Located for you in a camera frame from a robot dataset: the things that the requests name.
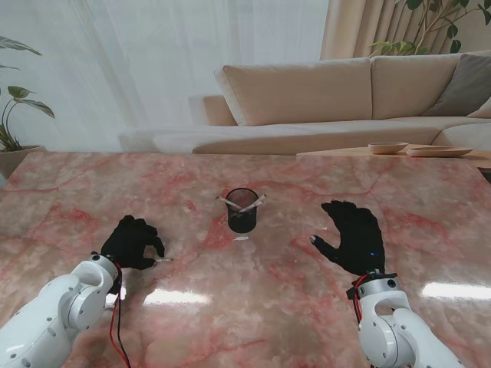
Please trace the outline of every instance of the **cable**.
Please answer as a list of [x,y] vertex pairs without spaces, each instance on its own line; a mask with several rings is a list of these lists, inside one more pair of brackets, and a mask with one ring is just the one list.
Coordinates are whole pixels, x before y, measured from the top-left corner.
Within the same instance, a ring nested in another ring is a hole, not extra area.
[[360,324],[360,321],[361,321],[361,318],[362,318],[362,315],[361,315],[361,309],[360,309],[360,303],[359,303],[359,300],[358,300],[358,287],[360,286],[361,282],[367,278],[368,275],[365,274],[363,276],[361,276],[358,281],[356,282],[355,286],[354,286],[354,298],[353,298],[353,307],[354,307],[354,313],[356,314],[356,319],[358,321],[358,324]]
[[364,274],[363,276],[361,276],[356,285],[354,286],[354,304],[355,304],[355,313],[357,314],[357,317],[361,318],[363,317],[363,315],[361,314],[361,309],[360,309],[360,303],[359,303],[359,300],[358,300],[358,287],[360,286],[361,282],[367,278],[368,275],[367,274]]
[[[126,367],[131,368],[131,364],[130,364],[130,360],[128,359],[128,355],[126,354],[126,352],[123,353],[117,347],[116,343],[114,342],[114,338],[113,338],[114,317],[116,316],[116,309],[117,309],[118,304],[121,306],[121,285],[123,284],[123,272],[121,271],[121,267],[118,264],[116,264],[116,266],[117,266],[117,270],[118,270],[119,277],[120,277],[120,290],[117,293],[116,301],[114,302],[113,314],[112,314],[111,319],[110,319],[109,338],[110,338],[111,343],[113,344],[114,349],[120,354],[121,358],[123,358],[124,362],[126,363]],[[124,351],[123,343],[121,343],[121,338],[120,338],[120,321],[121,321],[121,314],[119,313],[118,324],[117,324],[117,338],[119,340],[121,348]]]
[[123,342],[121,341],[121,336],[120,336],[121,308],[123,307],[123,302],[121,301],[121,289],[120,289],[120,293],[119,293],[119,299],[120,299],[120,309],[117,312],[117,340],[119,341],[120,347],[121,347],[121,349],[123,351],[123,354],[126,357],[126,360],[128,362],[128,366],[131,368],[130,358],[128,357],[128,354],[126,353],[126,350],[124,349]]
[[116,298],[116,301],[114,302],[114,306],[113,306],[113,315],[112,315],[112,317],[110,319],[109,338],[110,338],[111,343],[113,344],[114,349],[116,349],[116,351],[121,355],[121,358],[123,358],[123,360],[126,362],[126,357],[121,352],[121,350],[118,349],[118,347],[117,347],[117,345],[116,345],[116,343],[114,342],[114,339],[113,339],[114,316],[116,315],[116,309],[117,309],[117,302],[118,302],[118,300],[119,300],[119,298],[117,297]]

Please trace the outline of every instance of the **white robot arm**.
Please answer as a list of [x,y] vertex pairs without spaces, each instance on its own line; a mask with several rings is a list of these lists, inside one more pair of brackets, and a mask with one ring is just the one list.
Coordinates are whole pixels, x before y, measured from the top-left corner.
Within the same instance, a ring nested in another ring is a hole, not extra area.
[[[393,275],[379,275],[358,287],[362,318],[358,326],[361,348],[378,368],[463,368],[460,360],[415,314],[406,293]],[[379,316],[375,307],[390,307]]]
[[118,275],[111,260],[92,255],[46,284],[0,329],[0,367],[61,367],[77,335],[102,315]]

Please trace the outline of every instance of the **marble table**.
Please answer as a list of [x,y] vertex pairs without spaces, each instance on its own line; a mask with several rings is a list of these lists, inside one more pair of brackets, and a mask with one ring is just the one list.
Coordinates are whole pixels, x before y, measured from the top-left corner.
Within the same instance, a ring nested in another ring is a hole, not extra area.
[[[268,195],[247,236],[216,201],[237,186]],[[491,187],[456,160],[33,153],[0,189],[0,324],[132,214],[175,259],[124,272],[134,368],[367,366],[344,293],[354,276],[308,240],[339,242],[320,206],[332,199],[377,216],[413,309],[467,368],[491,367]],[[65,367],[124,366],[109,299]]]

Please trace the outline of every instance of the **wooden side table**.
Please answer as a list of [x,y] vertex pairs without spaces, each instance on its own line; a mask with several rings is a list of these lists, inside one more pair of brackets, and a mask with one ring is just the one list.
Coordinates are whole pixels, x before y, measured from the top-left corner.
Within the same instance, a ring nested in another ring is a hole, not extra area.
[[[412,157],[406,154],[406,151],[411,148],[419,148],[419,147],[435,147],[428,146],[423,144],[410,144],[406,148],[404,148],[399,153],[394,155],[374,155],[368,150],[368,147],[358,147],[358,148],[341,148],[341,149],[331,149],[329,151],[316,151],[316,152],[305,152],[299,153],[299,156],[384,156],[384,157],[398,157],[401,159],[410,159]],[[486,178],[491,174],[491,152],[489,151],[472,151],[458,157],[459,159],[466,159],[470,163],[472,163],[480,172],[488,173],[488,175],[484,175]]]

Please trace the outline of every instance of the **bowl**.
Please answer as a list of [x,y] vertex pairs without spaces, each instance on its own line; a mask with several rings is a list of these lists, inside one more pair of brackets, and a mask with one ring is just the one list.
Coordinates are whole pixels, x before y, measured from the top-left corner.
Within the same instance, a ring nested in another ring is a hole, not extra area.
[[374,155],[393,155],[407,147],[405,142],[377,142],[370,143],[368,149]]

